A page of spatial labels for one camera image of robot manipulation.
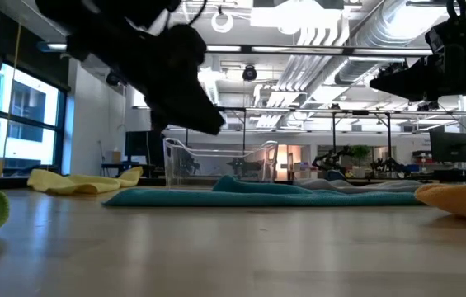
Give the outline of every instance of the potted plant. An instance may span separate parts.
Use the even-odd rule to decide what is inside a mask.
[[[366,145],[354,145],[351,147],[351,155],[354,161],[353,163],[357,163],[357,167],[353,168],[355,177],[365,177],[365,169],[361,167],[361,164],[368,157],[369,153],[370,147]]]

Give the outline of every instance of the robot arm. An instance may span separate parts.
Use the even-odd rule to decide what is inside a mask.
[[[71,56],[83,61],[94,54],[144,94],[154,129],[172,124],[218,134],[224,119],[197,76],[207,49],[198,32],[190,24],[165,28],[157,36],[138,29],[149,28],[161,12],[173,12],[179,4],[180,0],[36,0],[44,16],[69,32]]]
[[[449,20],[425,35],[433,55],[407,63],[391,64],[370,81],[370,87],[405,97],[409,101],[437,101],[446,95],[466,95],[466,1],[447,0]]]

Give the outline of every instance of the yellow cloth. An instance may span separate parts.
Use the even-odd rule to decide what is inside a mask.
[[[428,205],[466,217],[466,185],[427,185],[416,191],[416,198]]]
[[[35,191],[60,195],[74,193],[99,194],[115,191],[121,187],[136,186],[142,175],[143,169],[141,167],[131,168],[123,172],[119,178],[83,175],[63,177],[46,170],[34,169],[27,181],[27,185]]]

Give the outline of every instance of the teal towel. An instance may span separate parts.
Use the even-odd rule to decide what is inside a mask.
[[[310,191],[297,186],[256,184],[222,177],[212,191],[129,189],[105,206],[360,206],[420,205],[414,193],[367,192],[345,194]]]

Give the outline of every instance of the orange cloth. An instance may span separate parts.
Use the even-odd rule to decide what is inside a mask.
[[[416,191],[416,198],[441,210],[466,217],[466,185],[426,185]]]

